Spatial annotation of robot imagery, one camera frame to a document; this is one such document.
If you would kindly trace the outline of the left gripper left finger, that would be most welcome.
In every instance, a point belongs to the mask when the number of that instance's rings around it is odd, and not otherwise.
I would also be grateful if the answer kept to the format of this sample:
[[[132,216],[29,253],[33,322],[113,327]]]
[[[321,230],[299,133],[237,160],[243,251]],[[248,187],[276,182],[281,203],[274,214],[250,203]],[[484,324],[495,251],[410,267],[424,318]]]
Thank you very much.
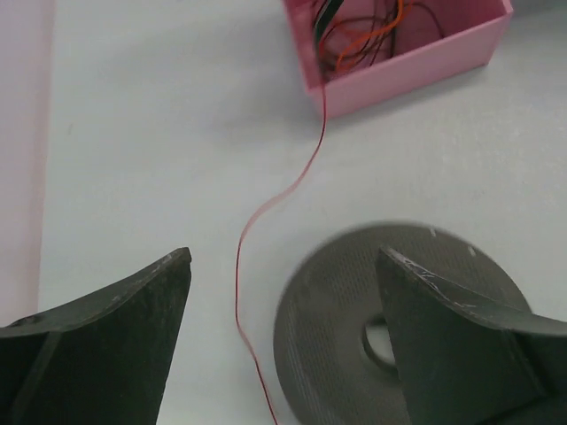
[[[176,249],[1,329],[3,424],[154,424],[190,291]]]

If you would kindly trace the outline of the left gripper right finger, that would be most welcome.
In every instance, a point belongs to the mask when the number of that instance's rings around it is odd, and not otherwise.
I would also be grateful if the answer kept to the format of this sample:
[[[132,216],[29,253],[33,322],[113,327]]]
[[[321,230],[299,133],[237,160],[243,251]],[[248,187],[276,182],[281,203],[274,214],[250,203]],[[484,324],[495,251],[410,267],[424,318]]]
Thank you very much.
[[[564,424],[566,324],[377,256],[385,322],[414,424]]]

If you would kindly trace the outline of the pink plastic box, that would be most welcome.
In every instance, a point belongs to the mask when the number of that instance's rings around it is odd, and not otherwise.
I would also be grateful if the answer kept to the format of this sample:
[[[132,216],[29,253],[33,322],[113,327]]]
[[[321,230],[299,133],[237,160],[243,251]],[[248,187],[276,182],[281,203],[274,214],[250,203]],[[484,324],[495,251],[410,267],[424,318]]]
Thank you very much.
[[[285,1],[305,92],[335,118],[489,63],[509,1]]]

